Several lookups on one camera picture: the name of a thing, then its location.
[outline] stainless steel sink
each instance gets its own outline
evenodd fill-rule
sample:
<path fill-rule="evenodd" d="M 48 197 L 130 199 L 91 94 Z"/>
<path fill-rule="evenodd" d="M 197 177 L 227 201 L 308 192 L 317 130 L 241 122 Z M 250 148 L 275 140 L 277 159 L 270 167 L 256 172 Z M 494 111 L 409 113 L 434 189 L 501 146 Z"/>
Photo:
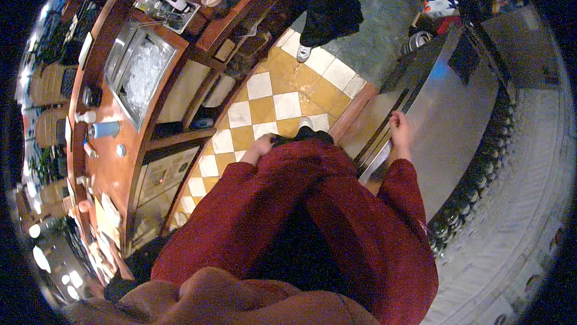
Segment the stainless steel sink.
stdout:
<path fill-rule="evenodd" d="M 125 25 L 108 55 L 105 81 L 140 132 L 150 100 L 177 50 L 148 27 Z"/>

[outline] cup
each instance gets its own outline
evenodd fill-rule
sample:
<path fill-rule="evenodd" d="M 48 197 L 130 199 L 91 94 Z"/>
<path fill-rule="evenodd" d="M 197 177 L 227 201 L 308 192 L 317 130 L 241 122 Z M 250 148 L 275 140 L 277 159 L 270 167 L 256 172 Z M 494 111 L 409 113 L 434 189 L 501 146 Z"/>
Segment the cup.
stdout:
<path fill-rule="evenodd" d="M 88 127 L 88 137 L 91 139 L 97 139 L 105 136 L 116 137 L 119 131 L 120 125 L 118 121 L 99 122 L 91 124 Z"/>
<path fill-rule="evenodd" d="M 200 3 L 212 8 L 212 13 L 217 18 L 223 18 L 228 14 L 226 0 L 200 0 Z"/>

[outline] white floor tile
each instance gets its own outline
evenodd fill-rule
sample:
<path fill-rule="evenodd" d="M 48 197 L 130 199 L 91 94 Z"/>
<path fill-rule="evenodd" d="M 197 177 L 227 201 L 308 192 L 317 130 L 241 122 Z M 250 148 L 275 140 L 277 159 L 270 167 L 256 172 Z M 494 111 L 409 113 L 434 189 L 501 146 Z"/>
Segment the white floor tile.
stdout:
<path fill-rule="evenodd" d="M 282 45 L 282 49 L 294 58 L 297 58 L 298 46 L 301 44 L 301 34 L 294 32 Z"/>
<path fill-rule="evenodd" d="M 233 137 L 230 135 L 229 129 L 224 129 L 217 132 L 212 137 L 212 147 L 215 154 L 231 153 L 234 151 Z"/>
<path fill-rule="evenodd" d="M 310 52 L 310 57 L 305 62 L 305 65 L 312 68 L 319 75 L 322 75 L 334 60 L 335 56 L 331 55 L 321 47 L 315 47 Z"/>
<path fill-rule="evenodd" d="M 322 76 L 343 91 L 355 76 L 355 71 L 341 60 L 335 59 Z"/>
<path fill-rule="evenodd" d="M 249 102 L 242 101 L 232 104 L 228 109 L 228 122 L 230 123 L 230 128 L 251 125 Z"/>
<path fill-rule="evenodd" d="M 366 81 L 359 74 L 356 74 L 353 79 L 347 84 L 343 92 L 350 98 L 354 98 L 357 93 L 361 92 L 362 88 L 365 86 Z"/>
<path fill-rule="evenodd" d="M 292 119 L 301 117 L 301 103 L 298 100 L 298 92 L 274 95 L 272 101 L 275 103 L 275 113 L 277 120 Z"/>
<path fill-rule="evenodd" d="M 181 199 L 181 206 L 182 206 L 182 211 L 184 211 L 187 214 L 191 214 L 192 211 L 194 211 L 196 204 L 194 204 L 194 200 L 192 199 L 192 196 L 183 196 Z"/>
<path fill-rule="evenodd" d="M 308 116 L 308 118 L 313 122 L 315 131 L 328 132 L 328 113 L 316 114 L 314 116 Z"/>
<path fill-rule="evenodd" d="M 254 75 L 246 82 L 246 89 L 249 92 L 249 99 L 272 96 L 272 85 L 270 84 L 270 73 Z"/>
<path fill-rule="evenodd" d="M 246 151 L 235 151 L 234 152 L 234 157 L 237 159 L 238 161 L 241 161 L 241 158 L 245 155 Z"/>
<path fill-rule="evenodd" d="M 255 140 L 258 140 L 259 137 L 266 134 L 278 134 L 279 129 L 276 127 L 276 121 L 274 121 L 253 125 L 253 132 L 255 133 Z"/>
<path fill-rule="evenodd" d="M 203 177 L 218 176 L 218 167 L 216 166 L 216 157 L 214 155 L 202 156 L 198 164 L 200 166 L 200 174 Z"/>
<path fill-rule="evenodd" d="M 206 188 L 204 187 L 204 182 L 202 177 L 191 177 L 188 180 L 188 188 L 191 189 L 192 196 L 204 196 L 206 195 Z"/>
<path fill-rule="evenodd" d="M 280 36 L 279 40 L 276 42 L 277 47 L 282 47 L 285 43 L 287 43 L 289 37 L 291 37 L 293 33 L 293 29 L 286 30 L 285 33 Z"/>

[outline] wooden shelf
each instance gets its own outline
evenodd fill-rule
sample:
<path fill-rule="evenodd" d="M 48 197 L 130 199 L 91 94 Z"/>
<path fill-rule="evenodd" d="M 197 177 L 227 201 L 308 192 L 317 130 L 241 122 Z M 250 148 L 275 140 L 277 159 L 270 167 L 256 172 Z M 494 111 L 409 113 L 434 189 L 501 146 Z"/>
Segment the wooden shelf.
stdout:
<path fill-rule="evenodd" d="M 174 136 L 151 141 L 148 144 L 147 151 L 156 150 L 158 148 L 173 146 L 178 143 L 183 143 L 192 140 L 210 138 L 216 134 L 216 128 L 200 129 L 196 131 L 183 132 Z"/>

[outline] hand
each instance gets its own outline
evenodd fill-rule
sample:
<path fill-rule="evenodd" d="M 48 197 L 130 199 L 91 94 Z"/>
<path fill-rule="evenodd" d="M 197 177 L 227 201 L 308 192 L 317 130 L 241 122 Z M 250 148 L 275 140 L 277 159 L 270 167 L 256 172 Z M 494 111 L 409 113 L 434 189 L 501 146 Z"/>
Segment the hand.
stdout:
<path fill-rule="evenodd" d="M 389 119 L 389 126 L 392 131 L 392 141 L 394 147 L 398 149 L 409 149 L 411 146 L 411 126 L 407 117 L 400 111 L 393 111 Z"/>
<path fill-rule="evenodd" d="M 245 152 L 241 158 L 242 163 L 249 163 L 256 166 L 258 160 L 272 149 L 272 138 L 274 134 L 266 134 L 259 137 L 258 140 L 250 145 L 250 148 Z"/>
<path fill-rule="evenodd" d="M 266 134 L 258 138 L 250 148 L 254 148 L 254 151 L 259 155 L 263 156 L 268 154 L 272 150 L 272 138 L 276 136 L 274 134 Z"/>

